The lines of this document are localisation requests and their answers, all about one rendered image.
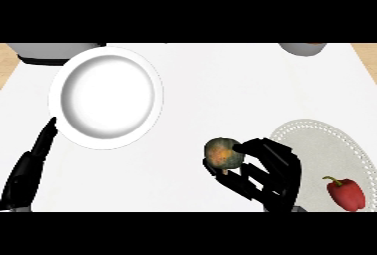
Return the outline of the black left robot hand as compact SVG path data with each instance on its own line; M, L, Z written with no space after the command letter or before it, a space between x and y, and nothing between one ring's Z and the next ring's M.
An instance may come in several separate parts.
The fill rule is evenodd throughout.
M50 118L39 131L32 149L22 154L8 174L0 196L0 211L32 204L56 134L56 118Z

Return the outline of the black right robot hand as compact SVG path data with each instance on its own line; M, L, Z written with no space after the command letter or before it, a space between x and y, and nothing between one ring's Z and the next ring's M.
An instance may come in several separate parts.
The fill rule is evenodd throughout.
M236 144L232 151L257 158L264 170L243 163L236 174L227 167L214 166L205 156L202 165L209 175L242 197L255 199L267 212L291 212L301 177L300 160L291 148L264 138Z

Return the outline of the green and orange squash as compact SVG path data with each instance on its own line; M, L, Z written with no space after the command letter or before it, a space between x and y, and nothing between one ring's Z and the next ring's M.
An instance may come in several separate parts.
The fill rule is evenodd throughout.
M238 169L243 163L245 155L232 148L239 142L230 138L215 138L204 146L204 157L211 168L221 170L227 175L230 169Z

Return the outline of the white lace placemat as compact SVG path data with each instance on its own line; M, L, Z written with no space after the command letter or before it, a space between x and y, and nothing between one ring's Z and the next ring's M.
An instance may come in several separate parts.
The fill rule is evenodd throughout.
M301 119L282 124L270 139L288 146L301 163L295 205L307 212L343 212L326 191L331 176L350 179L365 195L362 212L377 212L377 167L347 134L329 124Z

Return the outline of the white round plate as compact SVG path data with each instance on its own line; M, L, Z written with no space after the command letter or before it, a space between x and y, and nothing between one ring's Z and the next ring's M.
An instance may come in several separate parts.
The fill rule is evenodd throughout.
M134 51L90 49L63 64L48 91L56 128L75 145L110 150L152 129L164 104L155 67Z

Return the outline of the red bell pepper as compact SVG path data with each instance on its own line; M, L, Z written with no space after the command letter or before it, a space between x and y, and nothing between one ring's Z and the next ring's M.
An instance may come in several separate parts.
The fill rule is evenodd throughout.
M326 191L335 204L348 212L365 208L365 195L357 183L350 179L335 179L325 176L331 182L326 184Z

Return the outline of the white and black appliance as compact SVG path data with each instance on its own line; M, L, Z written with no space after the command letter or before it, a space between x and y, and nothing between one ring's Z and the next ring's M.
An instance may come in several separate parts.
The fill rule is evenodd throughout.
M8 43L25 64L62 66L81 52L104 47L104 43Z

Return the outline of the grey round container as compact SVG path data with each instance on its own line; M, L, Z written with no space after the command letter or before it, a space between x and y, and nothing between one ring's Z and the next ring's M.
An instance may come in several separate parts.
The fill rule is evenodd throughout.
M326 46L325 43L280 43L280 48L295 56L314 56Z

